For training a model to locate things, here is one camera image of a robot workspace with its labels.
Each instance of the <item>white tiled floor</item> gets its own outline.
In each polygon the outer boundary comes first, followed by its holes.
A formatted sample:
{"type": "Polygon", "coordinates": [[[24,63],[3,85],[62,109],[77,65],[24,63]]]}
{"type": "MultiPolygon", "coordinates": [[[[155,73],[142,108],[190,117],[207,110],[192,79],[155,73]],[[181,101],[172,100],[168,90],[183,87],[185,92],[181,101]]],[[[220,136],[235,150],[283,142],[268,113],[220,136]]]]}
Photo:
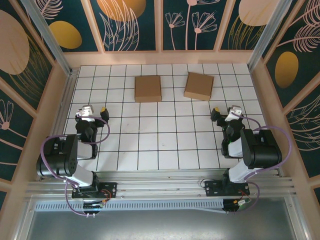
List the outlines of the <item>white tiled floor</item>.
{"type": "MultiPolygon", "coordinates": [[[[98,157],[79,164],[91,171],[230,168],[238,159],[221,155],[221,127],[210,120],[238,105],[243,114],[265,124],[246,64],[146,64],[82,66],[69,109],[65,134],[76,132],[74,115],[92,104],[99,116],[109,111],[110,136],[99,144],[98,157]],[[211,100],[184,97],[188,72],[214,76],[211,100]],[[135,76],[161,76],[162,102],[136,103],[135,76]]],[[[243,120],[247,128],[255,122],[243,120]]],[[[107,128],[99,130],[97,140],[107,128]]]]}

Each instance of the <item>yellow circle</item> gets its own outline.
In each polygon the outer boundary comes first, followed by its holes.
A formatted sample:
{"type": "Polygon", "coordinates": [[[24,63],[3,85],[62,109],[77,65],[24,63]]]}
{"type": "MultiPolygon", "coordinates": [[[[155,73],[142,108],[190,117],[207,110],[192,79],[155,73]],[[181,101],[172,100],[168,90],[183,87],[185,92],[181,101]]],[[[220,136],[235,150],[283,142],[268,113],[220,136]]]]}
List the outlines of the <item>yellow circle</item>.
{"type": "Polygon", "coordinates": [[[279,0],[241,0],[240,20],[249,26],[266,25],[276,9],[279,0]]]}
{"type": "Polygon", "coordinates": [[[289,87],[295,80],[299,68],[299,60],[297,56],[285,51],[278,58],[275,65],[275,82],[280,88],[289,87]]]}
{"type": "Polygon", "coordinates": [[[131,17],[127,16],[125,6],[130,14],[130,9],[134,12],[136,18],[140,17],[146,8],[146,0],[97,0],[102,12],[109,18],[116,21],[129,21],[131,17]]]}
{"type": "Polygon", "coordinates": [[[76,49],[80,47],[82,38],[80,32],[66,21],[55,21],[49,26],[56,41],[61,47],[66,49],[76,49]]]}
{"type": "Polygon", "coordinates": [[[22,73],[29,62],[28,35],[10,14],[0,10],[0,69],[8,74],[22,73]]]}

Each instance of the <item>metal grate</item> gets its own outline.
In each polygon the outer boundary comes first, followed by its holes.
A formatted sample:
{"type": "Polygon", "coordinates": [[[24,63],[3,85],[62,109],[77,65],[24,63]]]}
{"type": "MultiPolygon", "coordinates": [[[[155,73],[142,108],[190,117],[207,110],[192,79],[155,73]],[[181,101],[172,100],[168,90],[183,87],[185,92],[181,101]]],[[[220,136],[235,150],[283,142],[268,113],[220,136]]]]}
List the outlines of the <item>metal grate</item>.
{"type": "MultiPolygon", "coordinates": [[[[82,210],[82,202],[70,203],[76,211],[82,210]]],[[[194,208],[221,209],[223,199],[200,199],[200,200],[145,200],[145,201],[109,201],[101,211],[134,211],[134,210],[187,210],[194,208]]],[[[39,201],[35,205],[36,212],[64,212],[69,211],[66,202],[39,201]]]]}

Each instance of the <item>black mounting plate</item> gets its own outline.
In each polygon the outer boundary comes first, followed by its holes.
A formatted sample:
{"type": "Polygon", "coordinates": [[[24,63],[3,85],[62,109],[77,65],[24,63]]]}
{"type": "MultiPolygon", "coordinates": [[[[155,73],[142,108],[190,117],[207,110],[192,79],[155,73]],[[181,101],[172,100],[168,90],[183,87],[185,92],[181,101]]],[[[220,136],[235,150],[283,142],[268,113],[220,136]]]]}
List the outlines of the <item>black mounting plate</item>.
{"type": "Polygon", "coordinates": [[[248,196],[250,195],[247,183],[233,183],[229,181],[223,186],[222,180],[208,180],[204,182],[204,186],[207,197],[242,196],[241,191],[248,196]]]}
{"type": "MultiPolygon", "coordinates": [[[[98,189],[105,189],[108,190],[112,195],[111,198],[114,199],[117,194],[117,183],[116,182],[100,182],[98,189]]],[[[103,192],[94,192],[90,193],[81,193],[78,191],[73,191],[71,195],[72,199],[106,199],[106,196],[103,192]]]]}

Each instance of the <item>cardboard box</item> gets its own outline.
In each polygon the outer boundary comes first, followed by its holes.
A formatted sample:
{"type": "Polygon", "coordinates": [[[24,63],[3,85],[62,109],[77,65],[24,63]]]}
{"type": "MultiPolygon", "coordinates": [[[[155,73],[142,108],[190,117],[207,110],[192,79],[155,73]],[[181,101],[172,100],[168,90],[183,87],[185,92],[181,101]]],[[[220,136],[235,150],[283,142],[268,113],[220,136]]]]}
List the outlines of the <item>cardboard box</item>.
{"type": "Polygon", "coordinates": [[[184,89],[184,96],[186,98],[209,101],[213,85],[213,76],[189,72],[184,89]]]}
{"type": "Polygon", "coordinates": [[[160,76],[136,76],[134,80],[134,99],[136,103],[161,102],[160,76]]]}

